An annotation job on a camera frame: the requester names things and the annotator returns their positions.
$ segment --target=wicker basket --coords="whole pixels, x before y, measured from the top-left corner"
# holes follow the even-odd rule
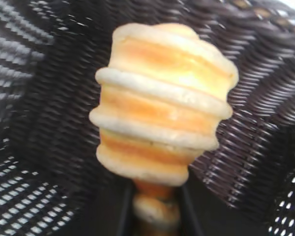
[[[128,22],[190,25],[240,70],[220,148],[181,189],[182,230],[295,236],[295,11],[275,0],[0,0],[0,236],[129,236],[132,186],[99,165],[88,121]]]

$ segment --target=baked pastry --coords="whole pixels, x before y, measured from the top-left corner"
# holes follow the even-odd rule
[[[195,158],[218,147],[216,128],[233,112],[227,94],[236,66],[188,26],[133,23],[114,31],[109,65],[95,78],[100,105],[89,118],[100,131],[98,160],[133,179],[134,213],[150,236],[175,235],[174,188]]]

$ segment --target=woven surface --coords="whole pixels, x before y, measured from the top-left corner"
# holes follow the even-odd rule
[[[127,22],[188,24],[237,64],[240,82],[229,95],[234,116],[218,128],[219,150],[205,153],[194,170],[253,220],[274,227],[276,214],[291,215],[272,205],[295,167],[294,11],[269,0],[0,0],[0,173],[10,170],[5,161],[15,160],[13,177],[23,178],[16,187],[29,184],[27,194],[44,187],[41,199],[55,191],[55,200],[32,202],[46,211],[12,230],[45,235],[110,182],[94,157],[99,137],[88,113],[99,102],[93,76],[107,65],[111,33]],[[8,180],[0,176],[0,188]],[[8,188],[0,199],[14,187]],[[23,197],[5,200],[0,215]],[[53,223],[32,229],[60,204]],[[10,235],[29,210],[6,220],[0,235]],[[281,234],[287,227],[281,225],[271,232]]]
[[[270,218],[269,232],[274,235],[295,235],[295,166],[282,186],[271,209],[273,214]]]

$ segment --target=pastry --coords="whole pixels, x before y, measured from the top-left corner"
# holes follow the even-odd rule
[[[100,105],[89,118],[100,131],[98,160],[133,179],[141,232],[176,235],[174,189],[195,158],[218,147],[215,132],[232,115],[227,94],[237,68],[188,26],[132,23],[114,31],[109,65],[95,78]]]

